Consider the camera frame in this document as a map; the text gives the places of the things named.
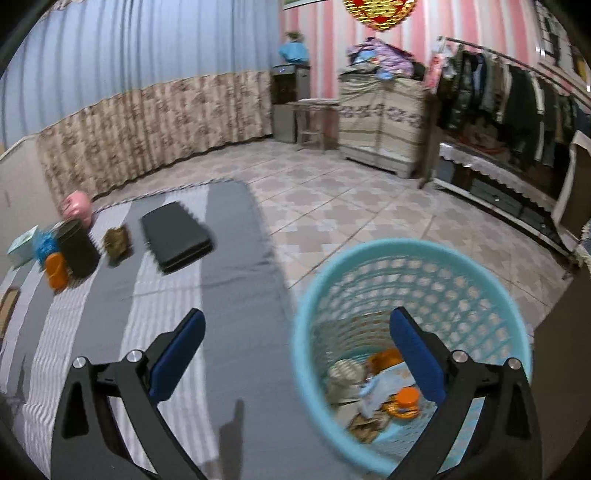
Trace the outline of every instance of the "blue gripper pad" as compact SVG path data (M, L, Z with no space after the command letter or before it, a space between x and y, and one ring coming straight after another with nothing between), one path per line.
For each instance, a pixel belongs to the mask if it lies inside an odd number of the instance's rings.
M154 403L170 398L204 337L205 316L195 310L152 368L148 395Z
M390 337L400 351L423 396L438 406L445 400L443 370L404 314L390 314Z

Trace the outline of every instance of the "basket rim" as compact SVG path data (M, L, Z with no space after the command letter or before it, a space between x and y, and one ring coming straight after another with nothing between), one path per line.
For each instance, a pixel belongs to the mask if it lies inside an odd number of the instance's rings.
M520 358L520 360L529 382L531 382L532 373L531 349L527 338L527 332L525 330L525 323L515 302L500 284L499 280L485 267L479 265L471 258L440 244L408 238L374 240L355 245L351 249L341 252L329 261L314 278L305 292L294 317L291 335L291 362L294 370L295 384L300 398L306 406L313 423L316 428L320 430L320 433L324 438L329 441L332 448L336 449L338 454L343 455L356 466L386 477L394 471L398 466L398 462L360 445L334 421L333 414L326 404L325 395L313 375L314 367L309 342L309 331L312 314L320 300L320 286L326 283L327 279L330 278L342 264L349 262L351 258L359 255L361 252L373 249L380 250L383 248L406 247L410 245L435 249L441 254L451 255L455 257L456 260L464 262L465 264L470 265L471 268L478 270L496 287L498 294L507 304L513 319L520 320L516 322L519 334L519 339L517 341L521 343L521 348L524 351L524 358Z

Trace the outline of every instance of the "tiled floor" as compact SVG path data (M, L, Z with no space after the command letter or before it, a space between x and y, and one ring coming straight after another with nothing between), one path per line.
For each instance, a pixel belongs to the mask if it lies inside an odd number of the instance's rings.
M567 286L552 253L507 223L336 151L296 151L270 140L233 145L152 173L96 204L219 177L250 185L296 299L334 253L390 237L438 242L484 265L518 303L530 334Z

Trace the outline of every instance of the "blue curtain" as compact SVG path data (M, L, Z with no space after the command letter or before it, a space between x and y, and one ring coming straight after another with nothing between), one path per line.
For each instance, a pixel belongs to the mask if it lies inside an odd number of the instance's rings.
M277 0L86 0L29 33L0 79L7 148L117 93L280 63Z

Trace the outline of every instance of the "black cylinder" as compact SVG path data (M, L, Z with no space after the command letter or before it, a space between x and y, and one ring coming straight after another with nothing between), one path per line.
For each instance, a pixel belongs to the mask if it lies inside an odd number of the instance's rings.
M56 230L56 241L74 277L86 278L94 272L100 253L79 219L62 223Z

